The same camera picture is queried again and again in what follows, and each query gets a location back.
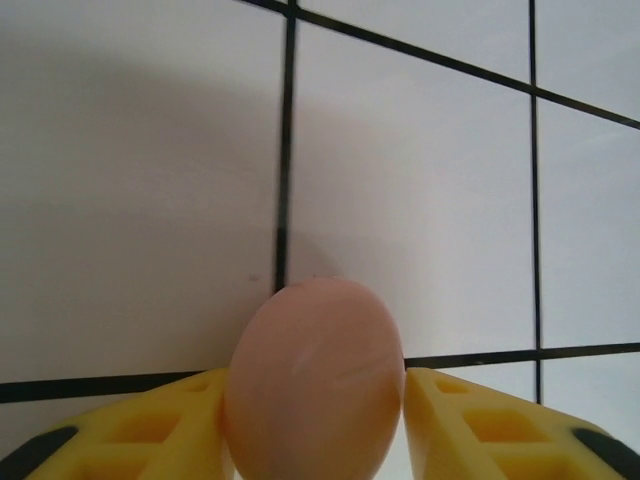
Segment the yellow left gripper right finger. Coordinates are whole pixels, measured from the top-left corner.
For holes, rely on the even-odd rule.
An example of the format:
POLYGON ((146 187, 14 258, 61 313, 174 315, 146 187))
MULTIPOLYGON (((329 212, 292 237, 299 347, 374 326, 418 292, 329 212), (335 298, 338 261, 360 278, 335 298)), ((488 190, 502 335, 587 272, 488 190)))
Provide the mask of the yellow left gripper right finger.
POLYGON ((406 372, 416 479, 620 480, 639 455, 583 419, 428 368, 406 372))

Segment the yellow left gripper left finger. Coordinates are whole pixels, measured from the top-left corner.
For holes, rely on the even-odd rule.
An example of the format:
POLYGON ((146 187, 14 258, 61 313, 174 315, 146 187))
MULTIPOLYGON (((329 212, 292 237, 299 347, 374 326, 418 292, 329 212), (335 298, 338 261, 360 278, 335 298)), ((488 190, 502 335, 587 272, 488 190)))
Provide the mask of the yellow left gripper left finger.
POLYGON ((224 368, 61 421, 1 460, 4 479, 231 479, 224 368))

